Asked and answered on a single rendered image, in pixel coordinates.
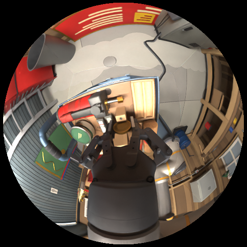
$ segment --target green round lid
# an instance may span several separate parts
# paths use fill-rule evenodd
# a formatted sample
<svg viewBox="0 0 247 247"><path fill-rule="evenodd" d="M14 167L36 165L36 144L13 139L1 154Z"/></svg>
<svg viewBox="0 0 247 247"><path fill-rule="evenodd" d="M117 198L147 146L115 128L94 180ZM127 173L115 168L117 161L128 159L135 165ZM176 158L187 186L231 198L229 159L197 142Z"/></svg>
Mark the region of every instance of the green round lid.
<svg viewBox="0 0 247 247"><path fill-rule="evenodd" d="M88 144L89 142L91 142L92 139L92 134L87 128L82 128L78 126L72 127L71 135L75 140L83 144Z"/></svg>

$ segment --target blue motor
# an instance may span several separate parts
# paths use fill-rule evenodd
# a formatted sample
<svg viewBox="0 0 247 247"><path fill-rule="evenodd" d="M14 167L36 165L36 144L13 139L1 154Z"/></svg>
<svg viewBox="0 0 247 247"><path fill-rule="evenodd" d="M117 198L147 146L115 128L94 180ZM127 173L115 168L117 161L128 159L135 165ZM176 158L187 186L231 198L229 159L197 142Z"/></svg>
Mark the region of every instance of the blue motor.
<svg viewBox="0 0 247 247"><path fill-rule="evenodd" d="M183 130L177 131L174 135L180 139L179 147L181 150L185 149L190 145L191 141L189 140L189 138L187 137L187 135L184 133Z"/></svg>

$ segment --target blue metal frame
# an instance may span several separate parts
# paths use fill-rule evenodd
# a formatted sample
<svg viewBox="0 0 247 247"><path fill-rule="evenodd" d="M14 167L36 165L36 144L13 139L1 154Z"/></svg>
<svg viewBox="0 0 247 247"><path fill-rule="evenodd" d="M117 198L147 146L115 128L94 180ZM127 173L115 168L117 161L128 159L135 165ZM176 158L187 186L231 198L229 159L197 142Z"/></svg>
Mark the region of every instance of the blue metal frame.
<svg viewBox="0 0 247 247"><path fill-rule="evenodd" d="M75 98L77 98L79 96L82 96L82 95L84 95L84 94L86 94L86 93L88 93L90 91L93 91L93 90L96 90L96 89L100 89L100 88L105 87L107 85L110 86L110 85L113 85L113 84L116 84L116 83L121 83L121 82L126 82L126 81L135 81L135 80L145 80L145 79L154 79L154 81L155 81L155 94L156 94L155 95L156 96L156 102L155 102L156 103L156 107L155 107L155 109L156 109L155 116L156 117L155 117L155 120L158 123L158 120L159 120L159 102L160 102L160 98L159 98L159 95L160 95L160 93L159 93L159 77L139 77L139 76L125 75L123 77L117 77L117 78L108 79L106 81L100 82L99 84L88 88L87 90L79 93L78 95L74 96L73 98L66 100L62 104L58 105L58 108L60 108L61 106L63 106L63 104L65 104L65 103L67 103L67 102L69 102L69 101L71 101L71 100L73 100L73 99L75 99ZM69 122L68 124L69 124L69 126L71 128L74 126L72 122Z"/></svg>

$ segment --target red wall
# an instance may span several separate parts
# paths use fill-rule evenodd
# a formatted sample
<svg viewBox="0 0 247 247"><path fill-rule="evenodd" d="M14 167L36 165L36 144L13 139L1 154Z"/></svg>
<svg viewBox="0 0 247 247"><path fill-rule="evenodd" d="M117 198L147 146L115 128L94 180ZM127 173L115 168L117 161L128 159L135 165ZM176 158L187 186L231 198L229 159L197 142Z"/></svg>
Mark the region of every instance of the red wall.
<svg viewBox="0 0 247 247"><path fill-rule="evenodd" d="M55 78L56 77L54 77L52 66L47 66L44 68L38 68L34 69L33 71L29 71L27 68L27 57L22 58L16 68L16 81L19 93L17 95L15 86L15 76L13 75L5 98L4 114L6 114L10 110L10 104L11 107L13 107L13 101L15 101L16 104L16 97L20 96L20 101L22 94L24 94L25 96L26 92L28 91L28 93L30 93L32 88L34 88L34 91L38 85L39 87L41 87L44 83L48 84Z"/></svg>
<svg viewBox="0 0 247 247"><path fill-rule="evenodd" d="M143 24L153 26L161 11L162 9L160 8L145 4L102 4L93 6L88 9L83 9L64 18L57 25L54 26L53 30L59 31L73 41L77 41L90 33L113 26L130 24Z"/></svg>

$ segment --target concrete floor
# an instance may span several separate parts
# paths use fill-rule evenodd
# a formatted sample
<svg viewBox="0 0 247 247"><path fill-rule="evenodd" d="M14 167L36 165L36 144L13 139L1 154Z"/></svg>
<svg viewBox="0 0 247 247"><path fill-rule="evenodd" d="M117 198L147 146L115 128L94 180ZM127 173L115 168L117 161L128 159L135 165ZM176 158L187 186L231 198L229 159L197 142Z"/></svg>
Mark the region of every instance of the concrete floor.
<svg viewBox="0 0 247 247"><path fill-rule="evenodd" d="M58 105L107 78L125 74L141 77L160 76L162 65L144 45L144 41L157 36L148 25L123 25L89 34L70 43L76 53L66 64L55 66L57 78L43 91L49 104L58 99ZM195 127L200 114L201 98L207 88L207 65L200 48L186 48L167 41L148 43L163 61L166 73L160 81L160 115L171 131L188 126L186 133ZM106 57L116 58L116 64L106 67Z"/></svg>

